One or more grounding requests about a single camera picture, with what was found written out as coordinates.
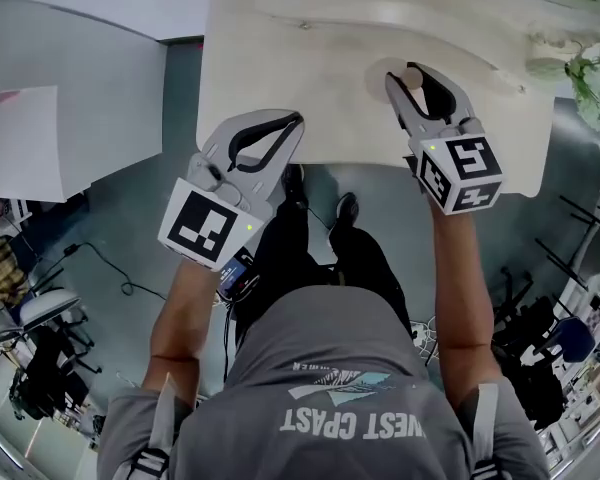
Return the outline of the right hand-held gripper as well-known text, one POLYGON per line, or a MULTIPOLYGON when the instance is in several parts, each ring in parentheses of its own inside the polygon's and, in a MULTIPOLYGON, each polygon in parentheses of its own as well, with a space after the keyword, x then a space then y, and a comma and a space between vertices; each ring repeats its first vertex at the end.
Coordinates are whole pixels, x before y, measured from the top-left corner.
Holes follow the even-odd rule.
POLYGON ((408 62, 405 73, 413 81, 419 79, 420 86, 407 88, 388 72, 385 90, 400 127, 410 137, 416 179, 446 215, 492 207, 504 173, 468 95, 427 65, 408 62))

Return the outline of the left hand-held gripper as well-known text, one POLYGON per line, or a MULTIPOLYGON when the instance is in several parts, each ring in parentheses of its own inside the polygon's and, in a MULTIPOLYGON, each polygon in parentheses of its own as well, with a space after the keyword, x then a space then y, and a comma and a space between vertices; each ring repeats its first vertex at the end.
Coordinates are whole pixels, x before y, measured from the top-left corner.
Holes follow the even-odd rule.
POLYGON ((165 247, 218 272, 269 220, 267 198, 304 134, 303 116, 262 109, 226 119, 176 180, 159 232, 165 247), (272 139, 260 158, 245 150, 272 139), (233 181, 221 169, 233 169, 233 181))

